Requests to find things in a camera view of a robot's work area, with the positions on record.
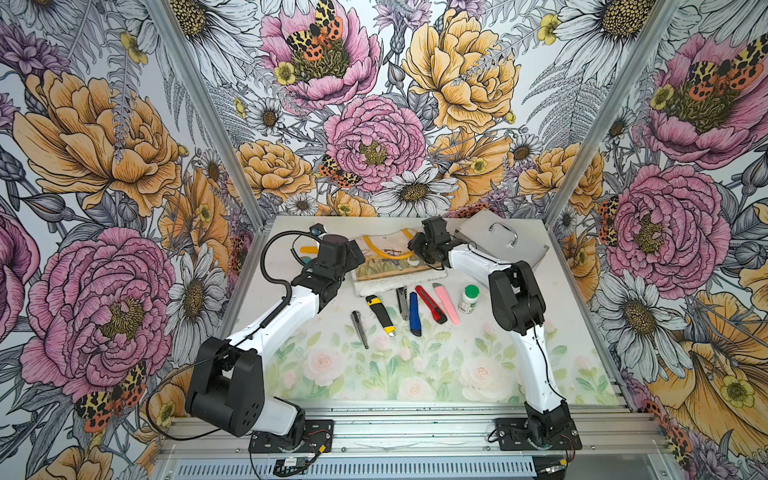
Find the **black yellow utility knife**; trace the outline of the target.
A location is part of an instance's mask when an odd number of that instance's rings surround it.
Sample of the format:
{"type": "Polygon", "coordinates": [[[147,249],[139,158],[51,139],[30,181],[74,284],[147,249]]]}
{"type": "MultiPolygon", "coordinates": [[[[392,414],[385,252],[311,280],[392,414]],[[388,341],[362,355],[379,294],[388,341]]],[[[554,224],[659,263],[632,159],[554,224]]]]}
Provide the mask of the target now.
{"type": "Polygon", "coordinates": [[[376,295],[369,295],[366,297],[366,302],[386,334],[394,337],[396,329],[382,300],[376,295]]]}

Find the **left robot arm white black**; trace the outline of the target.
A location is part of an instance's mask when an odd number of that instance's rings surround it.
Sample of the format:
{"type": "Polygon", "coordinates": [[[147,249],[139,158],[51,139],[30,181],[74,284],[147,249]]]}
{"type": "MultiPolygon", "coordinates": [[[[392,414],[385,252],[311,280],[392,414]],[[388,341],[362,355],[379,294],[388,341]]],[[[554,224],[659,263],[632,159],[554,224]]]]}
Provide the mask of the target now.
{"type": "Polygon", "coordinates": [[[263,278],[285,289],[270,310],[225,339],[202,343],[193,363],[185,411],[236,437],[248,433],[271,434],[287,449],[296,449],[306,436],[304,410],[266,394],[265,371],[284,342],[304,323],[317,316],[337,295],[346,275],[365,262],[356,241],[344,236],[288,230],[270,239],[307,237],[318,243],[318,253],[302,264],[292,280],[278,279],[260,259],[263,278]]]}

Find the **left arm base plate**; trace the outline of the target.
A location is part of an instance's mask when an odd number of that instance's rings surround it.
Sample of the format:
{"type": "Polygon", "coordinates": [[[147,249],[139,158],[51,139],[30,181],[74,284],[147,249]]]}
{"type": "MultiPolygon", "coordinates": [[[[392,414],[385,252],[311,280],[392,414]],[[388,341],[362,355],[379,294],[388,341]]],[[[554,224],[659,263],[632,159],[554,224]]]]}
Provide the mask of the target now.
{"type": "Polygon", "coordinates": [[[331,419],[304,420],[287,435],[254,432],[248,446],[251,454],[307,454],[332,450],[335,422],[331,419]]]}

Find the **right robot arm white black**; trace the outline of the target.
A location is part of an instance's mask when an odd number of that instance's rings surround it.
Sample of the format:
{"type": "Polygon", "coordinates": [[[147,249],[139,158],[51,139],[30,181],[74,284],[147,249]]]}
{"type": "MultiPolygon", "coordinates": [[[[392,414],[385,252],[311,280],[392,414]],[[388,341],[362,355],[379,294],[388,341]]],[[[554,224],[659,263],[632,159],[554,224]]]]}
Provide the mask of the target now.
{"type": "Polygon", "coordinates": [[[408,248],[427,264],[461,271],[488,289],[493,317],[511,334],[520,356],[527,420],[516,430],[525,434],[524,446],[580,449],[579,432],[550,366],[544,332],[546,303],[531,265],[478,250],[451,235],[440,216],[424,220],[408,248]]]}

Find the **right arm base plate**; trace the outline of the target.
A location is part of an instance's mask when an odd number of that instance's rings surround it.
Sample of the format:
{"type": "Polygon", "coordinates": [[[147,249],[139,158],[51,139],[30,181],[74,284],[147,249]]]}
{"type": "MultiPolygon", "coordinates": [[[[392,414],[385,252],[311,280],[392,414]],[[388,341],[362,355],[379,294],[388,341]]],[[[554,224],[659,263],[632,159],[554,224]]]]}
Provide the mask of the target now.
{"type": "Polygon", "coordinates": [[[569,422],[553,433],[540,435],[537,427],[530,427],[523,418],[497,418],[487,435],[489,443],[499,445],[501,451],[578,451],[583,448],[579,432],[569,422]]]}

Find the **small grey art knife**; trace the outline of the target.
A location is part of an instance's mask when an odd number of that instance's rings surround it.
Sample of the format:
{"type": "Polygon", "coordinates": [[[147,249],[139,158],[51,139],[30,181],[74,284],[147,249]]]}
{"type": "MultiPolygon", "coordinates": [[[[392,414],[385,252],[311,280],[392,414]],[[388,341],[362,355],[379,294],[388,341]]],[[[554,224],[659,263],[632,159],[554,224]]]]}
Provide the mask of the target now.
{"type": "Polygon", "coordinates": [[[363,347],[365,349],[368,349],[369,348],[369,344],[368,344],[367,336],[366,336],[366,333],[365,333],[365,330],[364,330],[364,327],[363,327],[363,324],[362,324],[362,319],[361,319],[360,312],[357,311],[357,310],[353,310],[352,313],[351,313],[351,319],[352,319],[352,323],[353,323],[353,328],[355,329],[356,334],[357,334],[360,342],[362,343],[362,345],[363,345],[363,347]]]}

